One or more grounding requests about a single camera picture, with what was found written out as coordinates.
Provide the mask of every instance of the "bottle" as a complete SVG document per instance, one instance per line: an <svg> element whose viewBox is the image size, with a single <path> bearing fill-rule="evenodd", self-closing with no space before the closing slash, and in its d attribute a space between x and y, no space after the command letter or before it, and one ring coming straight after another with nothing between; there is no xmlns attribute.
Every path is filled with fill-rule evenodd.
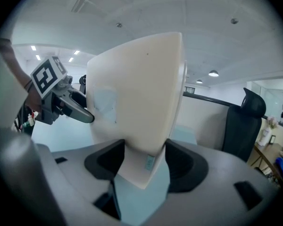
<svg viewBox="0 0 283 226"><path fill-rule="evenodd" d="M32 116L30 114L28 114L28 122L29 122L30 126L34 125L34 120L33 120Z"/></svg>

